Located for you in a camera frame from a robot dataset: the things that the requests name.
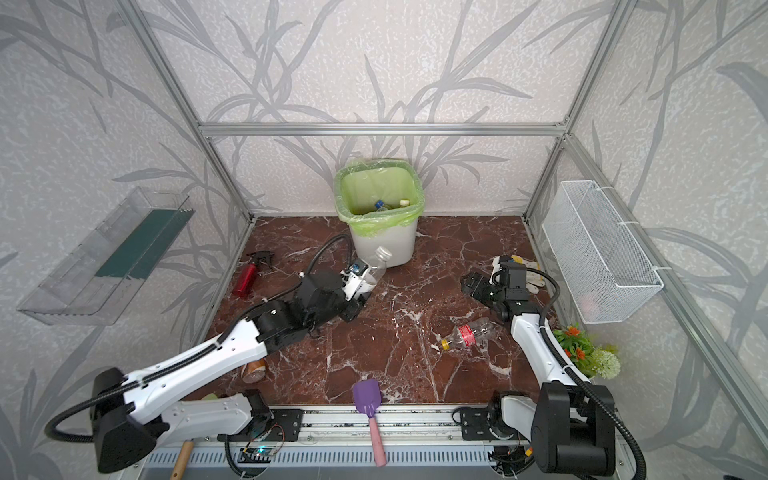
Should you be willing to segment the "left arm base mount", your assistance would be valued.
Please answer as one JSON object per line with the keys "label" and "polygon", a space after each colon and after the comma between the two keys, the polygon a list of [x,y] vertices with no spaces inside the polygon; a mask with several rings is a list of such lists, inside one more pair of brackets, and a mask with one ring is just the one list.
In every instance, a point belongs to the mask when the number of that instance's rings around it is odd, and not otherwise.
{"label": "left arm base mount", "polygon": [[269,413],[258,413],[236,438],[238,441],[296,442],[303,415],[302,409],[294,408],[278,408]]}

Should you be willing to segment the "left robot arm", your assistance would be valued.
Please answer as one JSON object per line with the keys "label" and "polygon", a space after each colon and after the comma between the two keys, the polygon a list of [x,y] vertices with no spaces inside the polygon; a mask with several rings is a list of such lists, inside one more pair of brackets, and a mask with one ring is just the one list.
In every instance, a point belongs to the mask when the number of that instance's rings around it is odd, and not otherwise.
{"label": "left robot arm", "polygon": [[129,374],[117,368],[102,372],[91,398],[51,418],[45,435],[93,445],[98,471],[115,473],[167,443],[267,426],[271,413],[257,393],[212,401],[185,398],[229,371],[318,333],[336,318],[354,320],[390,259],[388,249],[378,248],[367,259],[351,258],[339,273],[308,268],[295,286],[246,309],[212,339]]}

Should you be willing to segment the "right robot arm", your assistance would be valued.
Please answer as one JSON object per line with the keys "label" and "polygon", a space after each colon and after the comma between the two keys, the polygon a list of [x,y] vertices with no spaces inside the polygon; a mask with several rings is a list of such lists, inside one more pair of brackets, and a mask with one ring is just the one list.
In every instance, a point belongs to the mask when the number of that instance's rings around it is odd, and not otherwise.
{"label": "right robot arm", "polygon": [[648,467],[641,447],[616,412],[610,391],[593,384],[570,360],[550,327],[548,316],[561,294],[548,273],[548,302],[529,298],[527,276],[532,268],[502,256],[491,275],[471,272],[461,280],[466,295],[488,307],[508,328],[539,383],[536,401],[521,394],[503,394],[497,412],[500,424],[527,439],[533,459],[545,473],[579,479],[610,477],[616,472],[616,448],[624,440],[634,459],[634,478],[644,479]]}

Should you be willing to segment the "pink label yellow cap bottle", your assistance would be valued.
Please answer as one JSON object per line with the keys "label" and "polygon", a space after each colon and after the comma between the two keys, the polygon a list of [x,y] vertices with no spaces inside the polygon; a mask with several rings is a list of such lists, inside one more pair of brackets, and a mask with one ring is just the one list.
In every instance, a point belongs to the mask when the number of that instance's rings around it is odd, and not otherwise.
{"label": "pink label yellow cap bottle", "polygon": [[487,317],[457,326],[449,335],[439,341],[443,351],[471,348],[493,337],[499,325]]}

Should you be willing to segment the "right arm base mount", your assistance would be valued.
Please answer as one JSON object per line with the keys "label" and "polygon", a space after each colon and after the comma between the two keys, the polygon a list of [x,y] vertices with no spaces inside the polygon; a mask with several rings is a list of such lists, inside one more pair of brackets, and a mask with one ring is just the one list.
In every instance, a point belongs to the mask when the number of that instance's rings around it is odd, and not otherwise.
{"label": "right arm base mount", "polygon": [[508,437],[500,436],[491,426],[488,407],[460,406],[453,410],[451,419],[459,426],[464,441],[501,441]]}

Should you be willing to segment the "white yellow label bottle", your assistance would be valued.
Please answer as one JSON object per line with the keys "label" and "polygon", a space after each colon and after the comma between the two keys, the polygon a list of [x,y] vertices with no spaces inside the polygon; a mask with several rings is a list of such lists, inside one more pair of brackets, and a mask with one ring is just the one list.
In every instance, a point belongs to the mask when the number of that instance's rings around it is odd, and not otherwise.
{"label": "white yellow label bottle", "polygon": [[364,281],[372,285],[377,284],[385,275],[391,258],[392,253],[387,248],[377,247],[372,256],[364,259],[367,265],[362,274]]}

